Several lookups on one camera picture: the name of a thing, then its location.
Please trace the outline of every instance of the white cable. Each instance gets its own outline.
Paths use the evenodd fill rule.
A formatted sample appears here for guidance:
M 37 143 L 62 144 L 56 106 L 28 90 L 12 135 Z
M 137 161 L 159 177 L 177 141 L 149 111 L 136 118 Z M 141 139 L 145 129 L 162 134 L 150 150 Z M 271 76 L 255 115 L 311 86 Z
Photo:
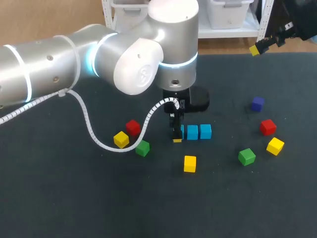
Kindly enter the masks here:
M 40 97 L 40 98 L 38 98 L 38 99 L 28 103 L 28 104 L 25 104 L 24 106 L 18 108 L 17 110 L 15 110 L 15 111 L 9 113 L 8 115 L 5 115 L 4 117 L 0 118 L 0 125 L 5 123 L 5 122 L 7 122 L 7 121 L 9 121 L 9 120 L 11 120 L 11 119 L 13 119 L 13 118 L 15 118 L 17 115 L 25 112 L 26 110 L 29 110 L 30 108 L 38 105 L 41 102 L 44 102 L 45 100 L 47 100 L 47 99 L 49 99 L 49 98 L 51 98 L 51 97 L 53 97 L 53 96 L 55 96 L 57 94 L 63 96 L 64 93 L 66 92 L 66 90 L 68 90 L 68 89 L 63 89 L 63 90 L 60 90 L 59 92 L 51 93 L 49 95 Z M 140 142 L 142 141 L 142 139 L 144 137 L 144 134 L 145 134 L 145 132 L 147 130 L 147 127 L 148 127 L 149 121 L 151 119 L 151 116 L 163 104 L 172 102 L 172 103 L 174 103 L 176 109 L 177 110 L 179 109 L 179 103 L 178 103 L 178 100 L 176 98 L 165 98 L 165 99 L 159 101 L 158 103 L 156 103 L 156 105 L 154 107 L 152 107 L 152 109 L 148 113 L 147 117 L 145 118 L 141 134 L 140 134 L 139 138 L 137 139 L 137 141 L 133 145 L 131 145 L 130 147 L 127 147 L 127 148 L 124 148 L 124 149 L 116 149 L 116 148 L 112 148 L 112 147 L 109 147 L 109 146 L 106 146 L 106 145 L 102 144 L 96 138 L 96 136 L 95 136 L 95 134 L 93 132 L 93 129 L 91 127 L 91 124 L 90 124 L 89 115 L 88 115 L 88 112 L 87 112 L 86 105 L 85 105 L 83 99 L 79 96 L 79 94 L 76 93 L 75 91 L 71 90 L 71 89 L 68 90 L 67 93 L 69 93 L 72 96 L 74 96 L 77 99 L 77 101 L 79 102 L 79 104 L 81 106 L 81 109 L 83 111 L 83 114 L 84 114 L 84 118 L 85 118 L 85 122 L 86 122 L 86 126 L 87 126 L 87 129 L 88 129 L 88 132 L 89 132 L 92 140 L 98 146 L 100 146 L 101 148 L 103 148 L 105 150 L 112 151 L 112 152 L 128 152 L 128 151 L 131 151 L 131 150 L 135 149 L 140 144 Z
M 57 95 L 59 92 L 56 92 L 56 93 L 51 93 L 49 95 L 46 95 L 46 96 L 43 96 L 43 97 L 40 97 L 38 99 L 35 99 L 34 101 L 31 101 L 30 103 L 27 103 L 25 104 L 24 106 L 18 108 L 17 110 L 9 113 L 8 115 L 5 115 L 4 117 L 0 118 L 0 125 L 15 118 L 17 115 L 20 115 L 21 113 L 29 110 L 30 108 L 38 105 L 39 103 L 41 102 L 44 102 L 45 100 Z
M 84 114 L 84 118 L 85 118 L 85 121 L 86 121 L 86 125 L 87 125 L 87 129 L 88 129 L 88 132 L 91 136 L 91 138 L 93 139 L 93 141 L 99 145 L 101 148 L 105 149 L 105 150 L 109 150 L 109 151 L 112 151 L 112 152 L 128 152 L 128 151 L 131 151 L 133 149 L 135 149 L 139 144 L 140 142 L 142 141 L 143 139 L 143 136 L 145 134 L 145 131 L 147 130 L 147 127 L 148 127 L 148 124 L 149 124 L 149 120 L 151 119 L 151 116 L 153 115 L 153 113 L 160 107 L 162 106 L 163 104 L 165 103 L 169 103 L 169 102 L 173 102 L 176 109 L 179 109 L 179 103 L 178 103 L 178 100 L 176 98 L 165 98 L 161 101 L 159 101 L 154 107 L 152 107 L 152 109 L 150 110 L 150 112 L 148 113 L 145 121 L 144 121 L 144 124 L 143 124 L 143 128 L 142 128 L 142 131 L 141 131 L 141 134 L 139 136 L 139 138 L 137 139 L 137 141 L 131 145 L 130 147 L 127 147 L 127 148 L 124 148 L 124 149 L 116 149 L 116 148 L 112 148 L 112 147 L 109 147 L 109 146 L 106 146 L 104 144 L 102 144 L 95 136 L 94 132 L 93 132 L 93 129 L 91 127 L 91 124 L 90 124 L 90 120 L 89 120 L 89 116 L 88 116 L 88 112 L 87 112 L 87 108 L 86 108 L 86 105 L 84 103 L 84 101 L 82 100 L 82 98 L 79 96 L 78 93 L 76 93 L 75 91 L 73 90 L 69 90 L 68 91 L 69 94 L 73 95 L 77 101 L 79 102 L 82 110 L 83 110 L 83 114 Z

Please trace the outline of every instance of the dark blue cube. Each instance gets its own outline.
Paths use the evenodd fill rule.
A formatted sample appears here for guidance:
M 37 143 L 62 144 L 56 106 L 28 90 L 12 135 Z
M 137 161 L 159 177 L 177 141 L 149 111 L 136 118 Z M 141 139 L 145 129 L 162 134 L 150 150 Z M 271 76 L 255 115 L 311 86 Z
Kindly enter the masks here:
M 264 98 L 255 97 L 251 104 L 251 109 L 255 112 L 260 112 L 262 111 L 263 105 L 264 105 Z

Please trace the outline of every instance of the red cube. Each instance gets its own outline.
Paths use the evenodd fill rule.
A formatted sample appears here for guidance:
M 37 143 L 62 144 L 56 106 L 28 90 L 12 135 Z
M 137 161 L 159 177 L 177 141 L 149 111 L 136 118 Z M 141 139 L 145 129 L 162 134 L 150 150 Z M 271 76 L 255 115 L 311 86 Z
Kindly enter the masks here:
M 276 125 L 272 120 L 265 120 L 262 121 L 260 130 L 262 131 L 263 135 L 272 135 L 276 131 Z
M 131 136 L 137 136 L 141 133 L 140 124 L 138 124 L 135 120 L 129 121 L 125 126 L 127 133 Z

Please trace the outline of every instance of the green cube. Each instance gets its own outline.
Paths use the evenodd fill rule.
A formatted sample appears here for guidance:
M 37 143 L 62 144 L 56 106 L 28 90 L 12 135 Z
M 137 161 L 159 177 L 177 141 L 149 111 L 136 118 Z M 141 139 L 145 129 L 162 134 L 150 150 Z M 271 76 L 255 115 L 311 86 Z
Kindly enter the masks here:
M 144 140 L 140 142 L 140 144 L 135 148 L 135 153 L 145 157 L 150 151 L 150 144 Z
M 256 159 L 256 155 L 252 152 L 251 149 L 246 149 L 239 153 L 238 159 L 244 166 L 247 166 L 254 162 L 254 160 Z

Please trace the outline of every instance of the wooden floor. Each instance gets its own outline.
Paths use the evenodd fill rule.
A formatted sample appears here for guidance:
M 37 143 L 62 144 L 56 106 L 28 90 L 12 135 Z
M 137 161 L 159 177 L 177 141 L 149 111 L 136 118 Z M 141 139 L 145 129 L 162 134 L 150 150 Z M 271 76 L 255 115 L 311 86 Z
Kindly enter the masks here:
M 101 0 L 0 0 L 0 45 L 69 34 L 81 27 L 104 24 Z M 200 40 L 200 54 L 249 54 L 255 38 Z M 289 40 L 270 52 L 317 52 L 317 44 Z

